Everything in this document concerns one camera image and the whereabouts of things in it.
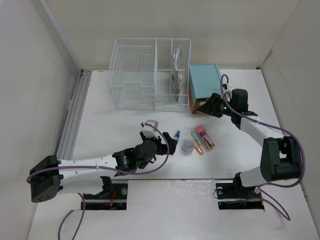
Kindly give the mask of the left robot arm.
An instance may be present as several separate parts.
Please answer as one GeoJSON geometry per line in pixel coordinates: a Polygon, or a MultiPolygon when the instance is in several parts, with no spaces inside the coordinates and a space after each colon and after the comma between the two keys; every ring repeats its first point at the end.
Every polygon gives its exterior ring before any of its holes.
{"type": "Polygon", "coordinates": [[[57,195],[82,193],[107,198],[114,191],[112,178],[137,175],[157,156],[173,155],[179,136],[171,137],[168,132],[150,135],[141,131],[142,142],[107,156],[85,160],[63,160],[49,155],[29,171],[31,201],[43,203],[57,195]]]}

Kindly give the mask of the clear bottle blue cap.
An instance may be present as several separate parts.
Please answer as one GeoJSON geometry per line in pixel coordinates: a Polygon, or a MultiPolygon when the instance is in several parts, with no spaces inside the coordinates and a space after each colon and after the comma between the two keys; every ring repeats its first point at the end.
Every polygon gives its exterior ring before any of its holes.
{"type": "Polygon", "coordinates": [[[178,130],[174,136],[174,138],[178,141],[180,139],[180,131],[178,130]]]}

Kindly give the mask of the grey spiral setup guide booklet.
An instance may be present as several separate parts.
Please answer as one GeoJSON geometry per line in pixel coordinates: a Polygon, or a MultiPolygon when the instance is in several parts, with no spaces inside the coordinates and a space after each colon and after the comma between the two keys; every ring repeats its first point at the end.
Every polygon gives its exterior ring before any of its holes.
{"type": "Polygon", "coordinates": [[[180,95],[184,94],[185,77],[183,72],[179,70],[180,60],[183,56],[184,47],[179,45],[172,51],[172,69],[171,69],[171,82],[170,82],[170,94],[172,95],[172,101],[178,103],[180,95]]]}

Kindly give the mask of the pink capped marker tube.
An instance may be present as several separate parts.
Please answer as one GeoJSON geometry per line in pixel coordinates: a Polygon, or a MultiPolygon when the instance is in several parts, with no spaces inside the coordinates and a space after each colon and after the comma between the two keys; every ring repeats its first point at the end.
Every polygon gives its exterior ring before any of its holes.
{"type": "Polygon", "coordinates": [[[202,141],[204,142],[206,148],[208,150],[211,150],[215,147],[214,141],[212,138],[207,134],[207,131],[204,126],[199,125],[195,128],[198,135],[202,138],[202,141]]]}

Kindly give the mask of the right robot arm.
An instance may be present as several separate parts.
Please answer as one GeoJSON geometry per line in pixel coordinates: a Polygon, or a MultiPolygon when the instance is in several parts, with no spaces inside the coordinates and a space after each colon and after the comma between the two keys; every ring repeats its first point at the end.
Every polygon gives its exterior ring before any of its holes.
{"type": "Polygon", "coordinates": [[[221,118],[226,115],[241,131],[251,136],[262,148],[260,165],[238,173],[232,183],[232,193],[243,197],[250,187],[271,184],[279,180],[302,180],[305,173],[305,155],[299,140],[292,134],[261,122],[258,115],[249,110],[248,92],[234,89],[219,95],[213,93],[198,112],[221,118]]]}

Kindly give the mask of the round clear purple container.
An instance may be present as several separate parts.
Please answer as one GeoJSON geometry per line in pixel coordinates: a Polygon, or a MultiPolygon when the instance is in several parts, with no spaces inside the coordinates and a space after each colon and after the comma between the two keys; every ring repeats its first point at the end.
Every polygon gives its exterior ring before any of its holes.
{"type": "Polygon", "coordinates": [[[185,139],[182,142],[181,149],[185,154],[191,154],[195,149],[195,141],[192,139],[185,139]]]}

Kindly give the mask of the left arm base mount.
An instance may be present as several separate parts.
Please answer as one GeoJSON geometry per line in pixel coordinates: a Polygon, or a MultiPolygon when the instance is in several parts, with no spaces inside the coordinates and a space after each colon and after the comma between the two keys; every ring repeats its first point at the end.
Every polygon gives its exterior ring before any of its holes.
{"type": "Polygon", "coordinates": [[[122,211],[127,209],[128,180],[114,180],[100,176],[95,182],[95,189],[84,193],[85,202],[81,201],[81,210],[122,211]]]}

